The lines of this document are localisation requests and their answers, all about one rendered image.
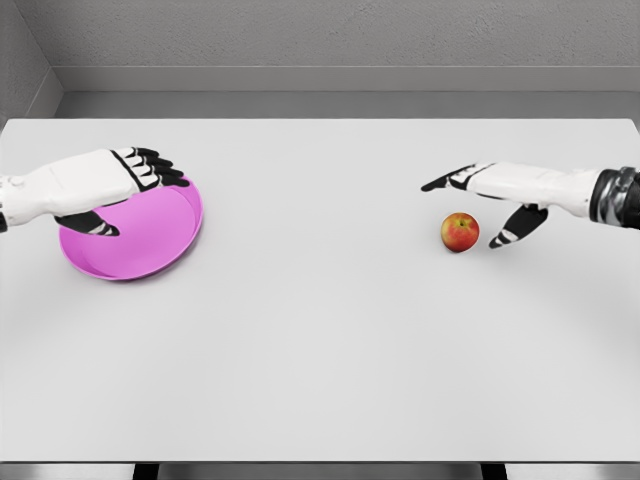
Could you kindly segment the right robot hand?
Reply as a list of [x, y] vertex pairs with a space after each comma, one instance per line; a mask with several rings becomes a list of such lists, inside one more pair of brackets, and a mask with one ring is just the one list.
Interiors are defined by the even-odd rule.
[[490, 248], [498, 249], [530, 235], [546, 221], [551, 206], [569, 213], [585, 211], [579, 196], [569, 189], [567, 179], [562, 172], [529, 165], [472, 164], [428, 182], [421, 190], [454, 188], [518, 203], [520, 207], [489, 243]]

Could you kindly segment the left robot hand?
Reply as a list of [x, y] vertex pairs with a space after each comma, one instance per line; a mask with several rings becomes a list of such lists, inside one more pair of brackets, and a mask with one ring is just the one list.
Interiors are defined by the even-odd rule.
[[187, 187], [184, 173], [152, 149], [97, 150], [47, 165], [43, 174], [45, 212], [68, 229], [88, 235], [118, 236], [98, 207], [122, 203], [152, 189]]

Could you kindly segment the red yellow apple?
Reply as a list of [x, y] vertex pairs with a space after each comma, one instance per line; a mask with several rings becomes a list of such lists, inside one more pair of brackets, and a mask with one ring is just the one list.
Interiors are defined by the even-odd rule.
[[443, 220], [440, 235], [442, 243], [449, 251], [462, 253], [476, 244], [480, 227], [477, 220], [470, 214], [455, 212]]

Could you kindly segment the pink plate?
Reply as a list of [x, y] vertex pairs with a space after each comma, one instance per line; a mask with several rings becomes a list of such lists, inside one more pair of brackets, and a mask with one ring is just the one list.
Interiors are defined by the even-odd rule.
[[106, 280], [133, 280], [177, 261], [195, 240], [204, 206], [194, 181], [136, 194], [96, 212], [116, 226], [118, 236], [87, 235], [59, 229], [67, 260], [81, 272]]

